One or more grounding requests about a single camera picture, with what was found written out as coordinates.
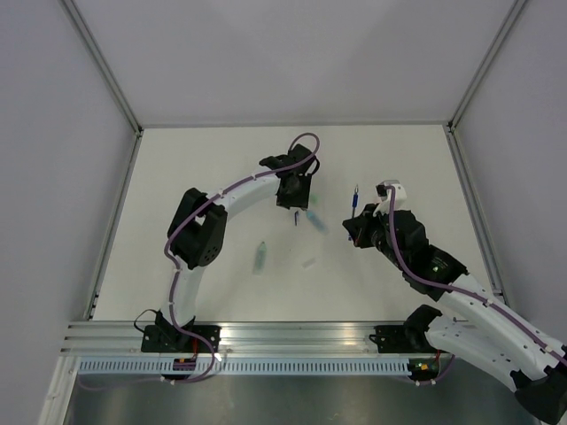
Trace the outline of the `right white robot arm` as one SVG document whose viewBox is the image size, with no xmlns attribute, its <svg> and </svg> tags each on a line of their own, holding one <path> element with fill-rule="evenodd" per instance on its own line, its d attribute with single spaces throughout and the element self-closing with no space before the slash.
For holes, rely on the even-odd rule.
<svg viewBox="0 0 567 425">
<path fill-rule="evenodd" d="M 343 226 L 357 248 L 375 248 L 410 287 L 435 302 L 406 320 L 403 338 L 416 352 L 449 352 L 491 375 L 546 424 L 566 413 L 566 345 L 533 326 L 489 293 L 467 267 L 431 244 L 406 210 L 362 213 Z"/>
</svg>

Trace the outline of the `blue highlighter marker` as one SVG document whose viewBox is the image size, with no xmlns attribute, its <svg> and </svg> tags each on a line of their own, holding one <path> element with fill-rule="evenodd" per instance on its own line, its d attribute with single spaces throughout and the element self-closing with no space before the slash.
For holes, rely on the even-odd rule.
<svg viewBox="0 0 567 425">
<path fill-rule="evenodd" d="M 326 224 L 317 216 L 315 212 L 312 210 L 306 211 L 306 216 L 309 222 L 314 226 L 314 228 L 323 235 L 327 235 L 329 233 L 328 227 Z"/>
</svg>

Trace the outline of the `blue ballpoint pen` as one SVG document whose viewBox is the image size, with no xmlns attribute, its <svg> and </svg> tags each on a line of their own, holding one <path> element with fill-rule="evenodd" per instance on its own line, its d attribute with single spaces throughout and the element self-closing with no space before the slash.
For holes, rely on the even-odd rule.
<svg viewBox="0 0 567 425">
<path fill-rule="evenodd" d="M 358 199 L 359 199 L 359 186 L 356 184 L 353 190 L 353 197 L 352 197 L 352 204 L 351 204 L 351 219 L 355 217 L 356 209 L 358 206 Z"/>
</svg>

